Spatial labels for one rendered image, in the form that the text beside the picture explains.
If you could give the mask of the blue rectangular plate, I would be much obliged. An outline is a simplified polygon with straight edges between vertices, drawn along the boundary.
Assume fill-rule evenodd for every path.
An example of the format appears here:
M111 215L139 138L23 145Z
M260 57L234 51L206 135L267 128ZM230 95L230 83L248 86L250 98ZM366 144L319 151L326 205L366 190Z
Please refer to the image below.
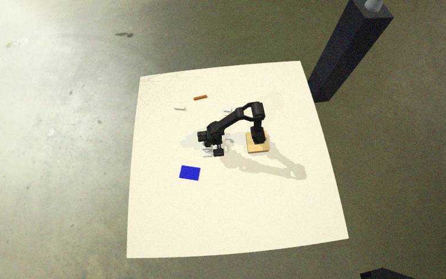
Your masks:
M199 173L200 173L200 168L198 167L182 166L179 178L198 181Z

